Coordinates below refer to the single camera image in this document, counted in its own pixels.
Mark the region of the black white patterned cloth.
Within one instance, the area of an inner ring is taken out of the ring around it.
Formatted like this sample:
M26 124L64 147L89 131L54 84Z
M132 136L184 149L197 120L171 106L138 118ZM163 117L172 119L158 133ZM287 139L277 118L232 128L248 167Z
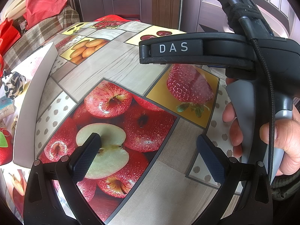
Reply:
M1 79L3 80L5 95L8 99L14 100L23 93L26 85L25 76L18 72L8 72L4 70Z

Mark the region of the red plush apple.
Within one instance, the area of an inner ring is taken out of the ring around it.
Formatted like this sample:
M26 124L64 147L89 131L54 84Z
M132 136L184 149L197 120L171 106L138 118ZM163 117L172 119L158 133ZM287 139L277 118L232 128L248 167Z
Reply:
M5 165L13 158L13 137L8 130L0 131L0 165Z

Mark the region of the fruit print tablecloth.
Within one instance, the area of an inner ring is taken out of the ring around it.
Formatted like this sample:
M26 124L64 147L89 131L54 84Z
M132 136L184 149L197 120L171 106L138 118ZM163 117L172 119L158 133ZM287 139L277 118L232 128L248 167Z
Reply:
M220 187L196 152L197 137L207 134L233 155L221 76L203 66L139 63L142 39L177 34L108 15L76 22L33 51L53 42L58 52L40 100L34 159L56 162L98 133L102 146L77 186L105 224L191 224ZM1 169L21 224L30 171Z

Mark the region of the white cardboard box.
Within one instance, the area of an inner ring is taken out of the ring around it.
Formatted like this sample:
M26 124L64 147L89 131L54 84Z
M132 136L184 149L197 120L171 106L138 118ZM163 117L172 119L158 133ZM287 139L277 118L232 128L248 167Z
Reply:
M58 55L53 42L43 46L20 63L14 72L26 78L25 91L14 100L18 116L13 143L13 157L8 164L30 168L35 160L35 129L42 92Z

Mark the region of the plaid blanket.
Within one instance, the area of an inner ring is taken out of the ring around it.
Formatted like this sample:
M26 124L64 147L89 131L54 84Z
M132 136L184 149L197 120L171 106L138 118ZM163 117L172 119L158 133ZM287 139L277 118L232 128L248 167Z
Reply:
M66 6L58 15L39 22L26 31L3 55L4 68L15 68L45 41L79 21L79 14Z

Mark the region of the shiny red tote bag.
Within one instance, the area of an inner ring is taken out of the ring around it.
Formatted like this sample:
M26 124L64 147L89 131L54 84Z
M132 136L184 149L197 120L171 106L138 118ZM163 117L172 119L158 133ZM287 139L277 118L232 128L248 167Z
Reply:
M1 56L5 53L21 38L20 32L13 26L13 21L6 18L1 23L0 27L0 53Z

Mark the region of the cream foam roll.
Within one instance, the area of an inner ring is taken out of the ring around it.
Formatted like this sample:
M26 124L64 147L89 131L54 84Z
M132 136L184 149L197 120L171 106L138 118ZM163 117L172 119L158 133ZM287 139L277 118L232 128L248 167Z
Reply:
M26 12L26 0L14 0L1 12L1 21L15 20Z

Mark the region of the dark red fabric bag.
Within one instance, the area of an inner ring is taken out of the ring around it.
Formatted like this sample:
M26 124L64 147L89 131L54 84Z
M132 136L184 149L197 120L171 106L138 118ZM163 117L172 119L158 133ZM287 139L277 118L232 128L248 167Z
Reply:
M25 0L26 11L23 15L29 30L44 19L58 15L67 5L67 0Z

